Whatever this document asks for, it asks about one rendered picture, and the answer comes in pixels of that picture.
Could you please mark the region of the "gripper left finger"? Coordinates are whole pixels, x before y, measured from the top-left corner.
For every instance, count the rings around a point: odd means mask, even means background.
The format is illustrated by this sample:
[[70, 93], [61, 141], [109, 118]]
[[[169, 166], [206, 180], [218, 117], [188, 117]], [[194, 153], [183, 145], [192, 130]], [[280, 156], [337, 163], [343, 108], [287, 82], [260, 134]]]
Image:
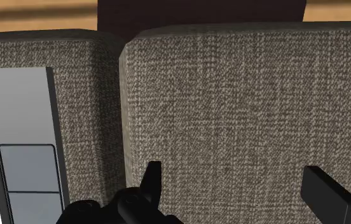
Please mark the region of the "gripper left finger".
[[162, 192], [160, 161], [150, 161], [138, 187], [116, 192], [102, 207], [95, 200], [78, 200], [69, 204], [56, 224], [183, 224], [176, 216], [159, 209]]

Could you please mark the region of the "grey woven fabric sofa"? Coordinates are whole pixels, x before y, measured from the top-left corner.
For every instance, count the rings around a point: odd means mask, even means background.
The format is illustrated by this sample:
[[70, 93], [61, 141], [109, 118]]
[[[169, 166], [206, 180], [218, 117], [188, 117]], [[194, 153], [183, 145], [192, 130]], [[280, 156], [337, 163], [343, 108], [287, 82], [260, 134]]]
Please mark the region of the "grey woven fabric sofa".
[[307, 165], [351, 192], [351, 22], [0, 32], [19, 67], [53, 70], [69, 204], [106, 206], [150, 161], [184, 224], [321, 224]]

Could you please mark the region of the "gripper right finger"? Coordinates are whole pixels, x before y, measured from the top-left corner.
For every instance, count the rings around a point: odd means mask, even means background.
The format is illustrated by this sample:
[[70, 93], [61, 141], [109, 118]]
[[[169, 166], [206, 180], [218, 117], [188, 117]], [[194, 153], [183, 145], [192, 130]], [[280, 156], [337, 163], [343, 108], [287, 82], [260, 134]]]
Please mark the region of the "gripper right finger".
[[321, 224], [351, 224], [351, 193], [320, 167], [304, 167], [300, 195]]

